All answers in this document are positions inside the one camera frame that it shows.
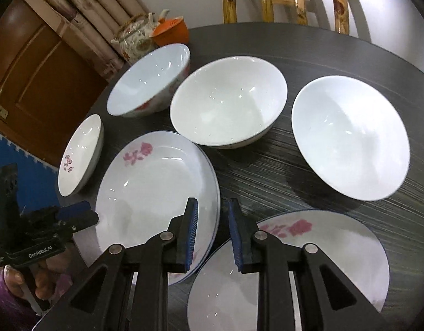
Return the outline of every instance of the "table surface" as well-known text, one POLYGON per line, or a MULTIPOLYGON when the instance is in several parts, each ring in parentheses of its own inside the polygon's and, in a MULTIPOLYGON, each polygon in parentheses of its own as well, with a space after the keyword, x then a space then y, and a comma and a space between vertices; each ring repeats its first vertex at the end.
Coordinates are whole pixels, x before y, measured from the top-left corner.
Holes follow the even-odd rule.
MULTIPOLYGON (((195 28, 190 30, 189 48, 191 71, 218 58, 251 55, 277 66, 288 84, 286 106, 261 140, 236 150, 203 148, 215 168, 222 201, 237 196, 243 211, 257 220, 315 208, 345 213, 361 221, 377 235, 388 256, 390 287, 382 314, 392 323, 411 324, 424 305, 423 72, 360 39, 286 23, 195 28), (312 171, 297 148, 290 119, 295 97, 311 80, 331 74, 351 76, 376 88, 405 124, 411 147, 410 169, 401 188, 385 200, 361 202, 336 192, 312 171)), ((105 128, 96 170, 80 193, 59 195, 62 205, 88 200, 95 208, 103 175, 123 147, 144 133, 174 130, 168 111, 141 119, 107 113, 107 98, 121 74, 111 81, 88 114, 98 113, 105 128)), ((221 219, 212 250, 228 238, 228 228, 221 219)), ((189 329, 186 304, 194 278, 169 287, 170 330, 189 329)))

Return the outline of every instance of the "wooden door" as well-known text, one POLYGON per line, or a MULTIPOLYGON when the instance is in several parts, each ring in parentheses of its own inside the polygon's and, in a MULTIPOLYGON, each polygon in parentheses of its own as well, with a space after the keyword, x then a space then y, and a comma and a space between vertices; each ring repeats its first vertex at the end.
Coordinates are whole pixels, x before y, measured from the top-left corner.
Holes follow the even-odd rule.
POLYGON ((107 82, 23 1, 0 19, 0 133, 54 166, 107 82))

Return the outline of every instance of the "white plate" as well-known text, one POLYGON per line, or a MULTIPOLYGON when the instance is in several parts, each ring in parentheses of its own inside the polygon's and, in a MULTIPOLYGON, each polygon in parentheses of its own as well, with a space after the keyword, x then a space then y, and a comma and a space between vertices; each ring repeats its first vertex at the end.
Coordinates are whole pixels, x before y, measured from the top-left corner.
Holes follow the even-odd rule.
POLYGON ((296 143, 333 189, 359 200, 393 194, 410 165, 407 131, 376 89, 357 79, 326 76, 308 83, 292 109, 296 143))
MULTIPOLYGON (((385 250, 357 220, 339 213, 304 210, 258 223, 283 243, 315 243, 380 311, 389 285, 385 250)), ((191 331, 256 331, 258 274, 241 274, 228 241, 200 269, 188 301, 191 331)))
POLYGON ((194 143, 237 148, 261 138, 281 114, 287 83, 263 59, 222 58, 192 73, 175 92, 170 118, 194 143))
POLYGON ((189 73, 190 51, 170 44, 154 50, 131 66, 115 84, 106 109, 112 116, 138 117, 169 107, 189 73))
POLYGON ((98 114, 86 118, 76 129, 59 168, 59 192, 77 193, 88 181, 100 158, 103 146, 103 123, 98 114))
POLYGON ((103 177, 95 211, 101 254, 111 244, 144 244, 184 214, 189 197, 198 200, 193 263, 187 274, 172 274, 169 284, 185 279, 209 253, 219 221, 220 197, 215 172, 205 154, 177 133, 148 133, 129 143, 103 177))

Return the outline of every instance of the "white ceramic bowl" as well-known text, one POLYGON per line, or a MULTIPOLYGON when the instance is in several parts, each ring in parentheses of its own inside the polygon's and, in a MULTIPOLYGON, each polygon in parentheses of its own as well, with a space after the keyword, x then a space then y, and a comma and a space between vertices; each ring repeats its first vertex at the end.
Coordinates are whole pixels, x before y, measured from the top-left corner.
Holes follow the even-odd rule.
POLYGON ((186 78, 172 99, 170 118, 194 143, 237 148, 261 138, 286 101, 286 80, 271 63, 227 57, 186 78))
POLYGON ((292 109, 299 150, 335 190, 359 200, 393 194, 410 165, 407 131, 376 89, 345 76, 308 83, 292 109))
POLYGON ((170 44, 149 53, 121 76, 107 102, 112 116, 139 117, 162 111, 189 73, 190 51, 170 44))
POLYGON ((98 114, 86 118, 66 146, 59 168, 59 192, 77 193, 88 181, 100 158, 103 123, 98 114))

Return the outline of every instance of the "teapot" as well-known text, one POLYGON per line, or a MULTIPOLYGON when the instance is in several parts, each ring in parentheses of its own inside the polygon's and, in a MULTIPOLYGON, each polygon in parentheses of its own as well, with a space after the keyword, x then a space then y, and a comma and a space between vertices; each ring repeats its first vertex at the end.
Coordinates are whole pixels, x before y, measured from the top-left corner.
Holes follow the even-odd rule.
POLYGON ((165 21, 168 9, 162 10, 158 18, 152 12, 146 16, 138 14, 127 21, 115 33, 112 44, 120 45, 121 54, 133 65, 158 46, 151 39, 152 32, 165 21))

